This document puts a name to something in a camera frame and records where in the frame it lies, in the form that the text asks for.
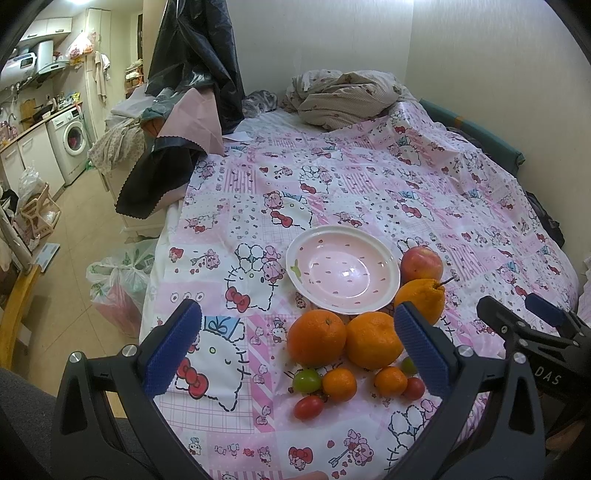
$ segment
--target wall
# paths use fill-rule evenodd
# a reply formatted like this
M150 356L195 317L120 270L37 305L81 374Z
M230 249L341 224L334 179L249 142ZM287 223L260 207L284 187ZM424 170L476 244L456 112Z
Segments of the wall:
M144 0L144 27L142 31L144 33L144 73L146 76L150 71L152 55L154 54L154 47L166 3L167 0Z
M543 0L417 0L412 93L490 129L525 155L523 187L560 222L585 271L591 222L591 66Z
M383 70L404 81L413 0L227 0L246 94L307 70Z

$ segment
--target kitchen cabinet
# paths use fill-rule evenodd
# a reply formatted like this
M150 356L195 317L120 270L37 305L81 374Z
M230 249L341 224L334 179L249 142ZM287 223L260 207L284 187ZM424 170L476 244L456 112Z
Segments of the kitchen cabinet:
M50 18L47 21L46 35L69 34L72 31L71 18Z
M39 176L49 184L50 196L56 196L65 182L53 153L46 125L37 127L22 137L18 141L18 149L25 167L37 170Z
M18 193L18 182L21 180L22 172L25 171L18 145L12 144L0 153L0 158L2 158L2 168L4 169L4 181L8 182L5 188L10 188Z
M47 24L49 20L35 20L27 31L22 36L21 41L36 40L39 37L44 37L47 34Z

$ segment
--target bed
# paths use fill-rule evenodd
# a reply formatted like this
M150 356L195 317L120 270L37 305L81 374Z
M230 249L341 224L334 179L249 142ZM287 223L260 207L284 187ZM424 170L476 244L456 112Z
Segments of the bed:
M502 340L476 317L482 296L546 332L553 330L525 310L526 294L576 305L574 269L515 178L418 102L330 133L283 111L238 130L253 140L200 162L184 203L168 211L141 332L143 339L182 298L202 305L204 329L155 401L212 478L277 480L318 470L335 479L382 478L440 402L428 393L412 403L379 398L372 374L343 360L358 378L356 397L328 404L309 425L292 418L300 397L289 390L297 366L285 336L312 306L290 284L284 254L305 229L363 229L399 257L414 245L438 252L444 277L455 281L437 326L479 355L504 355ZM475 402L462 438L485 403L485 395Z

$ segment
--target washing machine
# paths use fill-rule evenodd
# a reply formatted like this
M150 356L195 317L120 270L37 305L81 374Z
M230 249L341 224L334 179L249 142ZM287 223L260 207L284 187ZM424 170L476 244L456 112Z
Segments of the washing machine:
M78 109L72 107L47 122L47 133L66 185L71 185L85 170L90 148Z

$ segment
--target fruit stem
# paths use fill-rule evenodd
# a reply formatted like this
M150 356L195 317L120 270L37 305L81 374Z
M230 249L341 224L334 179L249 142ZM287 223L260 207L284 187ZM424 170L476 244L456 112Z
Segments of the fruit stem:
M436 285L435 286L435 290L437 290L439 287L444 286L446 283L451 282L452 280L453 280L453 277L452 278L448 278L445 282L441 282L439 285Z

